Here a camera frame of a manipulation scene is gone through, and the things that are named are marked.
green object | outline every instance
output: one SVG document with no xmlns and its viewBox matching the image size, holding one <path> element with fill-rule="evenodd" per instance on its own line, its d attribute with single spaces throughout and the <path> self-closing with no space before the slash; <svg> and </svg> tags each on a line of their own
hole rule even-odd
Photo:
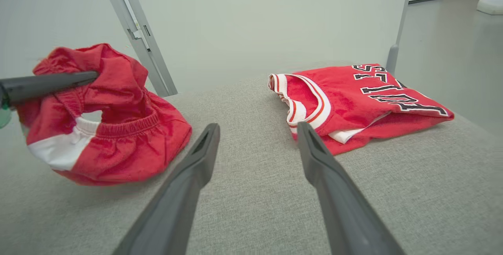
<svg viewBox="0 0 503 255">
<path fill-rule="evenodd" d="M 0 128 L 4 128 L 11 121 L 12 113 L 9 107 L 2 106 L 0 109 Z"/>
</svg>

gray tabletop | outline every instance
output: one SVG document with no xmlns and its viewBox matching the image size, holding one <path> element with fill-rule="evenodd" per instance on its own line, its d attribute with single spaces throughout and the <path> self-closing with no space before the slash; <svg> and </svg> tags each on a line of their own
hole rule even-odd
<svg viewBox="0 0 503 255">
<path fill-rule="evenodd" d="M 187 253 L 330 252 L 316 191 L 285 123 L 287 106 L 266 78 L 167 100 L 194 128 L 189 146 L 207 124 L 221 126 Z M 32 157 L 14 125 L 0 161 L 2 254 L 109 254 L 173 169 L 145 183 L 80 187 Z M 494 137 L 458 116 L 336 158 L 407 253 L 496 254 L 503 250 L 502 153 Z"/>
</svg>

gray fabric surface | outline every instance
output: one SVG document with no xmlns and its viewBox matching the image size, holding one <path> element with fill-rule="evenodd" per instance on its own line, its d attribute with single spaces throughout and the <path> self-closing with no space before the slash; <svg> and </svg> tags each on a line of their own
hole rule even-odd
<svg viewBox="0 0 503 255">
<path fill-rule="evenodd" d="M 208 123 L 221 126 L 187 253 L 330 252 L 288 109 L 266 78 L 168 100 L 194 128 L 190 145 Z M 9 139 L 0 161 L 2 254 L 109 254 L 173 169 L 145 183 L 79 187 L 32 157 L 20 133 Z M 492 136 L 458 116 L 337 160 L 408 254 L 497 254 L 502 154 Z"/>
</svg>

red jersey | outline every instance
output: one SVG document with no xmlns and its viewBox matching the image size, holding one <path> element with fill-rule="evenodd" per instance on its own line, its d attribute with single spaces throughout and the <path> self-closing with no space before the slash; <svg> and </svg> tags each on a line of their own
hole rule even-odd
<svg viewBox="0 0 503 255">
<path fill-rule="evenodd" d="M 454 119 L 420 92 L 406 88 L 379 64 L 271 74 L 268 86 L 287 103 L 287 124 L 309 123 L 334 155 Z"/>
</svg>

gray floor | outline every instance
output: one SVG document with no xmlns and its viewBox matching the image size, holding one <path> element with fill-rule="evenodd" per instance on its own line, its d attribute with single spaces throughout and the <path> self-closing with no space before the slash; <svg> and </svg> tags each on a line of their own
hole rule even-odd
<svg viewBox="0 0 503 255">
<path fill-rule="evenodd" d="M 397 78 L 496 135 L 503 136 L 503 15 L 478 0 L 408 6 Z"/>
</svg>

